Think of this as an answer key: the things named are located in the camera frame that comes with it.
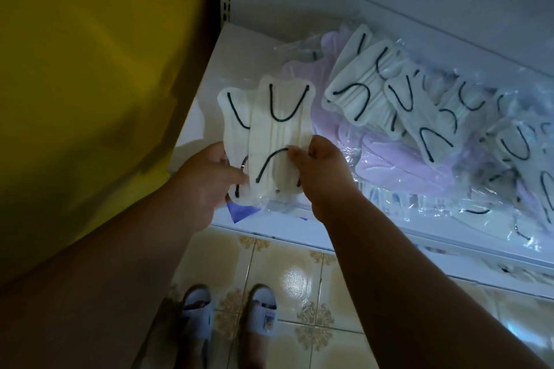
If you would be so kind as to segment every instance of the forearm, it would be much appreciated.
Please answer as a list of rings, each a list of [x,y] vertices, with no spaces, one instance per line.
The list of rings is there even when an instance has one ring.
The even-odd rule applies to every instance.
[[[321,209],[382,369],[546,367],[361,195]]]
[[[5,286],[1,359],[129,367],[192,233],[183,226],[190,213],[178,186],[167,184]]]

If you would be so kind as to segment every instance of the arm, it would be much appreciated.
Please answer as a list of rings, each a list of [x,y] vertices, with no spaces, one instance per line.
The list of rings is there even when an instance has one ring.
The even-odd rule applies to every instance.
[[[0,367],[130,367],[188,240],[230,185],[223,144],[0,290]]]
[[[546,368],[357,190],[341,152],[289,149],[381,369]]]

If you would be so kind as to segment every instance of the foot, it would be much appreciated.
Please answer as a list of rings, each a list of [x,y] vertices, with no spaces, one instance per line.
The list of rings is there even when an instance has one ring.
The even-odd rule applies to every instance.
[[[239,344],[240,369],[265,369],[269,342],[277,318],[273,290],[256,285],[246,308],[246,321]]]
[[[212,336],[213,307],[209,290],[196,285],[184,296],[175,369],[205,369],[208,367],[208,345]]]

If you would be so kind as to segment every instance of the hand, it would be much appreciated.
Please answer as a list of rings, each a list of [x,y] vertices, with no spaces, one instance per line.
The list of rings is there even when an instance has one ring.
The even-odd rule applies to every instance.
[[[287,153],[300,171],[304,193],[318,220],[325,210],[361,195],[342,152],[325,137],[314,135],[308,152],[290,146]]]
[[[172,178],[187,209],[187,224],[196,231],[213,219],[214,210],[225,202],[232,185],[248,183],[239,168],[227,165],[223,142],[214,143],[187,160]]]

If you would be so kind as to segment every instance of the yellow fabric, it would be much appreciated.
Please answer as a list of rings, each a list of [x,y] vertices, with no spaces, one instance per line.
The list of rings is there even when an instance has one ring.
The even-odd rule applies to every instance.
[[[2,284],[164,182],[211,48],[205,0],[0,11]]]

